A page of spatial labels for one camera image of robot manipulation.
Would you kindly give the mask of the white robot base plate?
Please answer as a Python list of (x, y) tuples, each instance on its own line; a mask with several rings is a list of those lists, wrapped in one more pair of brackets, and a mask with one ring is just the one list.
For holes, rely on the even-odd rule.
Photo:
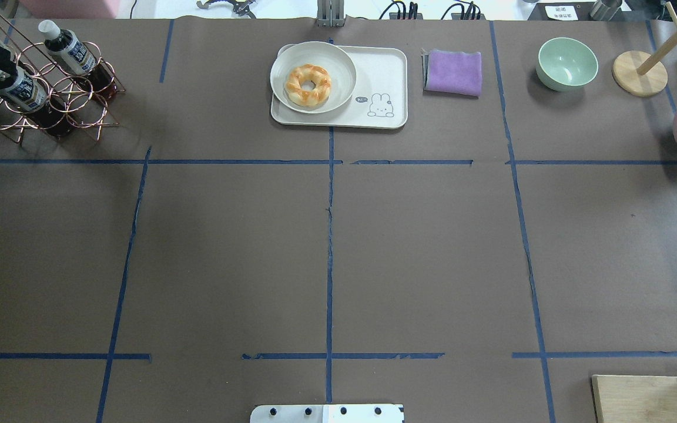
[(261, 405), (250, 422), (405, 422), (400, 404)]

